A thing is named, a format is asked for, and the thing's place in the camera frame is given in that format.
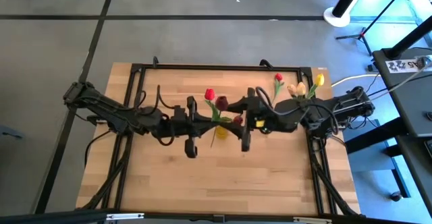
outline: table leg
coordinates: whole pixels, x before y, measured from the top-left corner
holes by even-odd
[[[396,144],[394,146],[389,146],[385,149],[385,153],[389,157],[396,157],[402,154],[400,147]]]
[[[357,136],[347,142],[346,152],[348,154],[370,147],[376,143],[383,142],[384,140],[393,138],[398,135],[407,134],[408,130],[405,127],[403,120],[398,117],[395,118],[370,132]]]

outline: black stand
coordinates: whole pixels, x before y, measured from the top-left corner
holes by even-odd
[[[415,42],[420,40],[424,35],[432,30],[432,16],[427,18],[422,24],[418,25],[416,29],[405,36],[400,42],[398,42],[391,49],[383,49],[384,54],[387,58],[398,59],[399,56],[411,47]]]
[[[345,39],[345,38],[355,38],[359,41],[362,41],[367,49],[367,52],[369,53],[369,56],[372,56],[372,50],[369,47],[369,44],[366,41],[365,38],[365,34],[367,33],[367,31],[369,31],[369,29],[371,29],[371,27],[373,26],[373,24],[375,24],[375,22],[378,21],[378,19],[384,14],[385,11],[387,11],[387,9],[390,7],[390,5],[393,4],[395,0],[391,0],[390,3],[383,9],[383,11],[372,21],[371,24],[369,24],[369,26],[367,28],[362,28],[362,31],[360,32],[360,34],[355,34],[355,35],[349,35],[349,36],[339,36],[336,37],[336,40],[339,39]]]

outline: yellow tulip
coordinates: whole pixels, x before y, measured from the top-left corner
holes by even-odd
[[[288,92],[290,93],[291,96],[296,96],[297,95],[297,87],[293,84],[287,86],[288,88]]]
[[[297,94],[298,96],[304,96],[306,94],[306,86],[304,85],[303,82],[300,82],[297,85]]]
[[[315,85],[322,86],[324,85],[324,75],[318,74],[317,79],[315,80]]]

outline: red flower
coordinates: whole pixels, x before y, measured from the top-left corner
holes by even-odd
[[[209,100],[209,101],[212,101],[213,99],[215,99],[215,91],[213,89],[210,89],[210,88],[207,89],[205,91],[204,98]]]
[[[275,79],[278,80],[278,81],[282,81],[282,75],[279,74],[279,73],[277,73],[276,76],[275,76]]]
[[[225,111],[228,109],[228,100],[226,96],[218,96],[215,101],[216,109],[219,111]]]
[[[238,124],[238,125],[242,125],[242,123],[243,123],[243,118],[242,118],[242,116],[235,116],[234,117],[234,119],[233,119],[233,122],[234,123],[236,123],[236,124]]]

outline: wooden table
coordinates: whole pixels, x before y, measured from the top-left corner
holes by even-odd
[[[114,63],[106,96],[123,102],[130,68],[130,63]],[[317,90],[317,96],[331,98],[328,71],[313,68],[314,77],[319,73],[325,75],[326,82]],[[203,96],[207,88],[227,96],[230,102],[246,95],[248,87],[262,86],[272,95],[274,75],[275,72],[148,69],[144,78],[147,98],[143,105],[154,105],[156,87],[160,84],[163,100],[168,105],[185,107],[186,97],[192,95],[198,103],[199,113],[210,116],[211,110]],[[282,75],[286,85],[297,83],[295,73]],[[275,101],[286,98],[290,95],[283,88]],[[161,107],[161,110],[172,115],[170,109]],[[105,131],[107,126],[100,125],[94,135]],[[211,148],[212,137],[213,130],[197,139],[198,157],[189,159],[184,153],[185,137],[177,138],[166,147],[151,135],[135,134],[121,209],[158,213],[317,214],[306,135],[301,126],[291,134],[274,132],[264,135],[253,131],[249,152],[240,150],[240,141],[232,134],[225,140],[216,138]],[[93,144],[77,207],[86,204],[106,180],[114,140],[115,134],[108,134]],[[332,139],[328,140],[326,149],[334,186],[351,208],[359,213],[346,149]],[[113,206],[116,189],[114,183],[110,207]],[[321,192],[325,210],[329,213],[322,183]]]

